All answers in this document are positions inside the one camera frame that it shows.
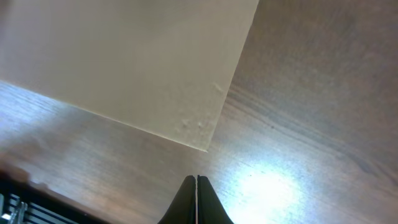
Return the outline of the brown cardboard box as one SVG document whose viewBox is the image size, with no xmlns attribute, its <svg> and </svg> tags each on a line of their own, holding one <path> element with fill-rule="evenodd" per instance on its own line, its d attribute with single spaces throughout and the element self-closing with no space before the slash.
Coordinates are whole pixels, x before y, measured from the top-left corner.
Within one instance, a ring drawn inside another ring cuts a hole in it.
<svg viewBox="0 0 398 224">
<path fill-rule="evenodd" d="M 206 151 L 257 0 L 1 2 L 1 80 Z"/>
</svg>

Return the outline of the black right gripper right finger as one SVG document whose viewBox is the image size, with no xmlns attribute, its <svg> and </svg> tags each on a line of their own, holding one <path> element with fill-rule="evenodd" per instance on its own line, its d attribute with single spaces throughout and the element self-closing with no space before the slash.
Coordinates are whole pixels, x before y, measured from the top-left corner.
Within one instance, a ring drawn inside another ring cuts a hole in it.
<svg viewBox="0 0 398 224">
<path fill-rule="evenodd" d="M 208 177 L 197 178 L 198 224 L 233 224 Z"/>
</svg>

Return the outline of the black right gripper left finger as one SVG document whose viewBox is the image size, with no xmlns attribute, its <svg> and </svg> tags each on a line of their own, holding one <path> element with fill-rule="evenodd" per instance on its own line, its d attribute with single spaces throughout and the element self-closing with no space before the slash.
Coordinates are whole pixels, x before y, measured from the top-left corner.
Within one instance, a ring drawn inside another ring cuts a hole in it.
<svg viewBox="0 0 398 224">
<path fill-rule="evenodd" d="M 188 175 L 158 224 L 196 224 L 196 180 Z"/>
</svg>

